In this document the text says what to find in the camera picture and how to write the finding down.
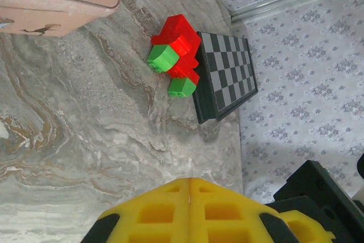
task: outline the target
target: marble floor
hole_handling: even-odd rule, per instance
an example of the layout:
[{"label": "marble floor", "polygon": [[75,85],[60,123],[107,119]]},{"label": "marble floor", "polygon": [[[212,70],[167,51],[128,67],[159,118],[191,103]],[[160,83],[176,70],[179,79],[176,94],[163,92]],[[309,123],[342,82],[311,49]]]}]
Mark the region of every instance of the marble floor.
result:
[{"label": "marble floor", "polygon": [[121,0],[64,38],[0,35],[0,242],[79,242],[102,211],[179,177],[242,192],[238,113],[199,126],[146,64],[180,13],[229,33],[219,0]]}]

